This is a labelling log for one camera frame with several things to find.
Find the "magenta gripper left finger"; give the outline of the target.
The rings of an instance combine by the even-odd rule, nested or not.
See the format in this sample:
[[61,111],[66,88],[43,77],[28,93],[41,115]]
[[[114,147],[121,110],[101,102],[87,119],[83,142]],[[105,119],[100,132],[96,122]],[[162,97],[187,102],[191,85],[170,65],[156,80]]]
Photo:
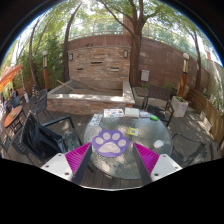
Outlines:
[[80,185],[92,154],[92,144],[87,143],[68,153],[58,153],[42,169],[65,180]]

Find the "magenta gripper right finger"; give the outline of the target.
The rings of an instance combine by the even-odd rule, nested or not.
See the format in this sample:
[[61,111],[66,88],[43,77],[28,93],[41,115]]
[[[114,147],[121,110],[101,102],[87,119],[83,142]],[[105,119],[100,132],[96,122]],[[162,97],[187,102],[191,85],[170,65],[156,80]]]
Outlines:
[[133,155],[144,185],[182,169],[169,155],[158,155],[137,143],[133,144]]

